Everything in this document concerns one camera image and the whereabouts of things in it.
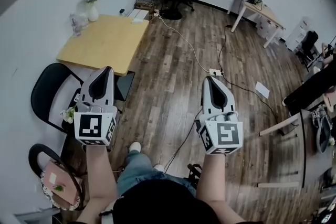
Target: paper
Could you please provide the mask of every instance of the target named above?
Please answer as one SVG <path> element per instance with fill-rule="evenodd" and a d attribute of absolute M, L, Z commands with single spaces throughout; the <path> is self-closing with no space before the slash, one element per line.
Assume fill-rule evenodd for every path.
<path fill-rule="evenodd" d="M 55 184 L 56 175 L 54 173 L 50 173 L 49 182 L 52 183 L 52 184 Z"/>
<path fill-rule="evenodd" d="M 262 85 L 259 81 L 257 82 L 256 90 L 268 99 L 269 90 L 264 85 Z"/>

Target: jeans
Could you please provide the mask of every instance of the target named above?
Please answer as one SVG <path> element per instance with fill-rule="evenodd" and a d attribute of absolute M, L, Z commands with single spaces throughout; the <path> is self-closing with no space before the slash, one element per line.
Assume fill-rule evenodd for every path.
<path fill-rule="evenodd" d="M 168 179 L 174 181 L 185 186 L 194 196 L 196 195 L 196 190 L 191 186 L 188 180 L 171 176 L 154 169 L 149 158 L 138 151 L 131 151 L 126 157 L 126 163 L 127 166 L 125 170 L 117 180 L 117 188 L 120 196 L 141 181 L 150 179 Z"/>

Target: vase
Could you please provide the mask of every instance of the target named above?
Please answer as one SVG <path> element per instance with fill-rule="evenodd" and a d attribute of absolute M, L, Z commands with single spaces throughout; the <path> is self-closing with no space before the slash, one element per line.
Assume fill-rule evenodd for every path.
<path fill-rule="evenodd" d="M 87 4 L 87 13 L 88 13 L 88 19 L 90 22 L 95 22 L 96 20 L 98 20 L 99 13 L 94 3 Z"/>

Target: potted plant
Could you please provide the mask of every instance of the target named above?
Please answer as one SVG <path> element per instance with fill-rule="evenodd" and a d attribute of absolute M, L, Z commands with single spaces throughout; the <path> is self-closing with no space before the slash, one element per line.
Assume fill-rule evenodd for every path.
<path fill-rule="evenodd" d="M 95 2 L 97 0 L 84 0 L 87 3 L 87 13 L 90 22 L 95 22 L 99 18 L 99 13 L 96 9 Z"/>

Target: wooden table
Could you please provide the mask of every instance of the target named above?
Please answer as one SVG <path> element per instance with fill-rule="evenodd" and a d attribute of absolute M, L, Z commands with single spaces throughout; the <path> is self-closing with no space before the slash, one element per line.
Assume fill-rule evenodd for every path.
<path fill-rule="evenodd" d="M 259 183 L 259 188 L 304 188 L 304 186 L 313 183 L 319 176 L 332 167 L 333 149 L 328 147 L 323 154 L 316 150 L 316 129 L 312 124 L 311 112 L 308 110 L 301 110 L 289 119 L 261 131 L 259 136 L 269 134 L 289 124 L 297 125 L 295 128 L 296 132 L 290 132 L 283 137 L 289 139 L 296 136 L 299 139 L 300 146 L 298 150 L 302 169 L 297 171 L 298 179 L 294 182 L 285 183 Z"/>
<path fill-rule="evenodd" d="M 236 1 L 237 0 L 232 0 L 230 8 L 227 11 L 228 14 L 230 14 L 230 12 L 231 12 L 231 10 L 232 10 L 232 8 L 233 8 L 233 6 L 234 6 L 234 4 L 235 4 Z M 279 21 L 279 19 L 275 16 L 275 14 L 271 10 L 271 8 L 268 7 L 267 5 L 263 4 L 263 2 L 258 3 L 256 5 L 253 5 L 253 4 L 251 4 L 251 3 L 247 2 L 247 1 L 241 1 L 241 0 L 238 0 L 238 1 L 241 2 L 242 8 L 241 8 L 241 10 L 240 10 L 240 12 L 238 14 L 238 17 L 237 17 L 235 23 L 233 24 L 231 32 L 235 31 L 235 29 L 236 29 L 236 27 L 237 27 L 240 19 L 242 18 L 242 16 L 243 16 L 243 14 L 244 14 L 244 12 L 245 12 L 246 9 L 248 9 L 248 10 L 254 12 L 254 13 L 257 13 L 257 14 L 259 14 L 261 16 L 264 16 L 268 20 L 270 20 L 271 22 L 273 22 L 276 26 L 278 26 L 277 29 L 275 30 L 275 32 L 273 33 L 273 35 L 271 36 L 271 38 L 268 41 L 265 42 L 264 48 L 266 48 L 269 45 L 269 43 L 275 38 L 275 36 L 278 33 L 278 31 L 280 31 L 282 28 L 284 28 L 283 25 L 281 24 L 281 22 Z"/>
<path fill-rule="evenodd" d="M 135 73 L 129 66 L 148 27 L 148 20 L 132 23 L 133 18 L 101 14 L 79 37 L 71 37 L 57 60 L 76 66 L 114 71 L 114 98 L 125 101 Z"/>

